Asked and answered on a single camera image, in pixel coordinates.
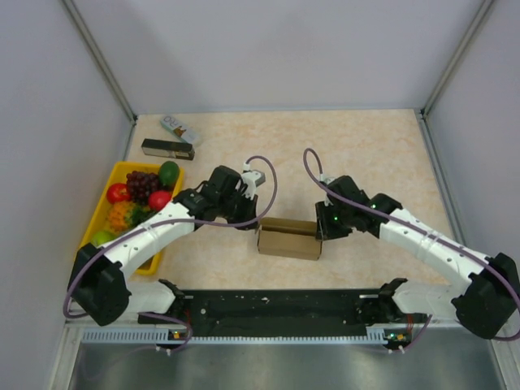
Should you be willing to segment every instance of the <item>red tomato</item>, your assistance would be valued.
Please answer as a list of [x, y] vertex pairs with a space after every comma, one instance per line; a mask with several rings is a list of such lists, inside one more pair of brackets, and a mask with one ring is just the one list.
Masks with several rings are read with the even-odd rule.
[[152, 210], [160, 211], [169, 201], [171, 201], [171, 194], [168, 191], [155, 191], [148, 197], [148, 206]]
[[110, 203], [130, 201], [132, 197], [128, 193], [127, 185], [123, 183], [115, 183], [111, 185], [106, 191], [106, 199]]

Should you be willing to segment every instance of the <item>avocado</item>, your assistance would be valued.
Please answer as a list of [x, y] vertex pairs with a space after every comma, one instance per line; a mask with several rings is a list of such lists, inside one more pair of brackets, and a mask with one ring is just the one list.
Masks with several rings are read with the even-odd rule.
[[162, 185], [173, 189], [179, 179], [179, 166], [173, 161], [166, 161], [159, 168], [159, 180]]

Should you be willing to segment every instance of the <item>black box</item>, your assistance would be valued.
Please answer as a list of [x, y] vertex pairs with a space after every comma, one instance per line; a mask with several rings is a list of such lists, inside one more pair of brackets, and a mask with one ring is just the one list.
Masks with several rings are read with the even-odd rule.
[[149, 156], [180, 158], [183, 160], [193, 160], [195, 149], [192, 144], [185, 142], [172, 142], [163, 140], [152, 140], [145, 138], [141, 144], [144, 154]]

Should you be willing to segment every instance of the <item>plastic fruit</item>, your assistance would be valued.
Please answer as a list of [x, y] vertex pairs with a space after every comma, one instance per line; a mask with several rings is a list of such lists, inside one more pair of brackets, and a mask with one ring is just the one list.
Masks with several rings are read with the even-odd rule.
[[106, 242], [110, 242], [115, 240], [115, 234], [108, 232], [107, 230], [100, 230], [92, 236], [92, 240], [90, 243], [94, 245], [96, 248], [105, 244]]
[[127, 191], [127, 185], [124, 183], [115, 183], [106, 191], [106, 199], [110, 203], [129, 201], [130, 194]]
[[120, 201], [109, 210], [106, 219], [116, 233], [130, 230], [155, 214], [148, 206], [139, 206], [132, 201]]
[[156, 173], [139, 171], [127, 174], [127, 187], [132, 200], [143, 206], [148, 204], [148, 197], [151, 193], [163, 189]]
[[148, 198], [148, 206], [152, 210], [160, 211], [169, 201], [171, 194], [168, 191], [155, 191]]
[[164, 162], [159, 168], [159, 180], [162, 185], [172, 189], [179, 179], [179, 166], [173, 161]]

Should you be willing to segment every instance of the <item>metal plate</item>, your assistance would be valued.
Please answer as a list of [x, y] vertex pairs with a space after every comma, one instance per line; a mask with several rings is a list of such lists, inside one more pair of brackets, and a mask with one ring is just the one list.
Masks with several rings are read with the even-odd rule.
[[[160, 344], [175, 345], [182, 340], [172, 340], [168, 329], [159, 328], [104, 328], [93, 327], [84, 330], [83, 344]], [[193, 337], [191, 345], [381, 345], [387, 344], [384, 329], [366, 329], [366, 336], [333, 337]]]
[[[83, 345], [95, 375], [133, 345]], [[505, 389], [490, 343], [463, 330], [428, 330], [408, 353], [387, 355], [353, 345], [194, 345], [168, 357], [140, 351], [98, 381], [79, 364], [70, 389]]]

